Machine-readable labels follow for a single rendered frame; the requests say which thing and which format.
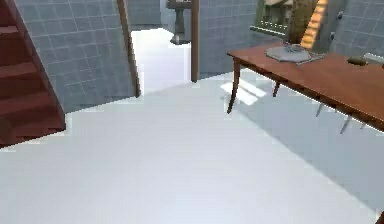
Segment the brown wooden table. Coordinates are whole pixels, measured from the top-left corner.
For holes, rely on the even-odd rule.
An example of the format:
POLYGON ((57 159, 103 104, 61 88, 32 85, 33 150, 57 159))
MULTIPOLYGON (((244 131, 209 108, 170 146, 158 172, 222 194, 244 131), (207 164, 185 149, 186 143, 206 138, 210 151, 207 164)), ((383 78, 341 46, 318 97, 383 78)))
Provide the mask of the brown wooden table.
POLYGON ((268 57, 270 45, 232 50, 235 98, 240 68, 248 68, 368 126, 384 132, 384 67, 352 65, 343 55, 328 53, 324 58, 301 65, 268 57))

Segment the brown oval food item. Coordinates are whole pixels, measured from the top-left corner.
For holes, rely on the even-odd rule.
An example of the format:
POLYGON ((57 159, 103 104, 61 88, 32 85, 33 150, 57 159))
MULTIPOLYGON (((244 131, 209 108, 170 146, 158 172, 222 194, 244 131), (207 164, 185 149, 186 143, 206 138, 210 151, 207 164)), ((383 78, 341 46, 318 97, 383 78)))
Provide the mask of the brown oval food item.
POLYGON ((365 58, 360 57, 360 56, 350 57, 347 59, 347 62, 349 64, 359 65, 359 66, 366 66, 367 65, 367 61, 365 60, 365 58))

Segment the grey pedestal table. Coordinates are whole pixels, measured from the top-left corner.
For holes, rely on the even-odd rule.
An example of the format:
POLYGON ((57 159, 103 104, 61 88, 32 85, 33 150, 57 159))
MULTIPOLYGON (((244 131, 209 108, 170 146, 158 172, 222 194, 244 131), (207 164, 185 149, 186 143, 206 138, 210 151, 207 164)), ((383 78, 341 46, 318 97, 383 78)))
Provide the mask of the grey pedestal table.
POLYGON ((192 8, 192 0, 167 0, 166 8, 175 11, 175 30, 170 42, 175 45, 188 44, 185 36, 184 10, 192 8))

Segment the brown wooden door frame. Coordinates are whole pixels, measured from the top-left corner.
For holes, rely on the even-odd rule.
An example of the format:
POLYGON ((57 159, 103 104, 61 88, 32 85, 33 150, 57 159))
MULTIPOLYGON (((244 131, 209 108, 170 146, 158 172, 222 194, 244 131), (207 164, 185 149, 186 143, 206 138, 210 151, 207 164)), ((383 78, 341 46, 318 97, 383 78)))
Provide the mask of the brown wooden door frame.
MULTIPOLYGON (((134 96, 141 96, 140 79, 135 61, 134 49, 131 31, 128 22, 128 13, 126 10, 128 0, 116 0, 119 19, 122 28, 125 50, 127 52, 127 61, 133 86, 134 96)), ((191 71, 190 80, 196 83, 199 79, 199 9, 200 0, 192 0, 191 10, 191 71)))

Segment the pale grey flat object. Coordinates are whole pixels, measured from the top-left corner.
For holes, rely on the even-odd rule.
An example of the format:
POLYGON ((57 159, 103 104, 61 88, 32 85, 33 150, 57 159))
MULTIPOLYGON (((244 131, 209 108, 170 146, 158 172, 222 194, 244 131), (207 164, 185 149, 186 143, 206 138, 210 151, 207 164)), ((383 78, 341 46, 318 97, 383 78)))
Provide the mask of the pale grey flat object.
POLYGON ((369 63, 369 64, 378 64, 378 65, 384 65, 384 57, 375 55, 373 53, 365 53, 363 55, 364 59, 369 63))

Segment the grey round plate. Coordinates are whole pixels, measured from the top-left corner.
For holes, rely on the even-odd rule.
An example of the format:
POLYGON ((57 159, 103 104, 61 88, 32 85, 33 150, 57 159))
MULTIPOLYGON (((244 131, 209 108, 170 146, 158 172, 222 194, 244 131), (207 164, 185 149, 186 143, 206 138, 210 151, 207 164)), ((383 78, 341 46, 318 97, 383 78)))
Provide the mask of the grey round plate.
POLYGON ((325 57, 324 53, 313 53, 300 45, 283 45, 270 47, 265 55, 279 62, 291 62, 301 65, 325 57))

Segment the green framed window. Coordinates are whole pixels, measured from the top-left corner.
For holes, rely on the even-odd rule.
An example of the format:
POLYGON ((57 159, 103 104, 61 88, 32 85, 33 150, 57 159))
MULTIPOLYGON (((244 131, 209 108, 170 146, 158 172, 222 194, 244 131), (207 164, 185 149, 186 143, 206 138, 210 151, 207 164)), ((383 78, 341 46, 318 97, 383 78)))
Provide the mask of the green framed window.
POLYGON ((299 0, 259 0, 252 31, 280 38, 301 38, 305 32, 299 0))

